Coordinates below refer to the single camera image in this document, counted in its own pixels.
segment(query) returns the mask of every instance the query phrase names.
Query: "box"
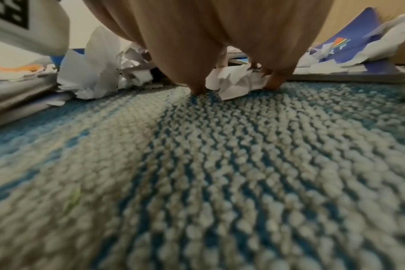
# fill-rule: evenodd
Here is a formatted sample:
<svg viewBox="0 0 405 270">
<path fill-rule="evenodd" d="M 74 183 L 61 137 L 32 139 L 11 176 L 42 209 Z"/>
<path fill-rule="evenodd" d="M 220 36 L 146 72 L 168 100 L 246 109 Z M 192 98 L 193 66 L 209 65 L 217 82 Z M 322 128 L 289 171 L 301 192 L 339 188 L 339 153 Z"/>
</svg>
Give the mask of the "box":
<svg viewBox="0 0 405 270">
<path fill-rule="evenodd" d="M 405 13 L 405 0 L 334 0 L 332 9 L 315 43 L 323 43 L 336 35 L 367 7 L 373 7 L 379 20 L 385 22 Z M 395 64 L 405 64 L 405 43 L 400 46 L 392 60 Z"/>
</svg>

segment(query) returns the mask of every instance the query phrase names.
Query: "blue and white carpet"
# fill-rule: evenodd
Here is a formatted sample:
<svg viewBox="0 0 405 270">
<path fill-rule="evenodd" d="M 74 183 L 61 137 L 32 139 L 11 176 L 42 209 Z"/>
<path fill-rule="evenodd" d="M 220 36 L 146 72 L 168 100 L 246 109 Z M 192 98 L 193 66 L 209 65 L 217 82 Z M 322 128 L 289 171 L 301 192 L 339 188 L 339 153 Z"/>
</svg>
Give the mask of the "blue and white carpet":
<svg viewBox="0 0 405 270">
<path fill-rule="evenodd" d="M 405 270 L 399 90 L 133 90 L 4 127 L 0 270 Z"/>
</svg>

